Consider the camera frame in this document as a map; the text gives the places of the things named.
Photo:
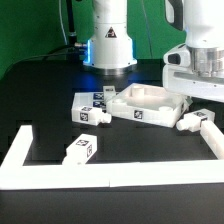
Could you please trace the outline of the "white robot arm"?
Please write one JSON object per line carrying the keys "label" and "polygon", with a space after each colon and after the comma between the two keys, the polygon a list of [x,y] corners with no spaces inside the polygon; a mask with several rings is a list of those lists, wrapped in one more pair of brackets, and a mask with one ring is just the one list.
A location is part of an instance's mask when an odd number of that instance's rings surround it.
{"label": "white robot arm", "polygon": [[[163,87],[224,103],[224,0],[164,0],[166,21],[186,33],[163,60]],[[127,35],[127,0],[93,0],[94,35],[84,65],[117,74],[137,64]]]}

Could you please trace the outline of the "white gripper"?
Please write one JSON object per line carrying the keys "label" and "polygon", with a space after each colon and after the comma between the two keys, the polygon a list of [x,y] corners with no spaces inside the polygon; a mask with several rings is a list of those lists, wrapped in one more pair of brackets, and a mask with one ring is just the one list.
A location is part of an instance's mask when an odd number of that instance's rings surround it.
{"label": "white gripper", "polygon": [[224,49],[180,44],[163,60],[162,80],[167,91],[224,103]]}

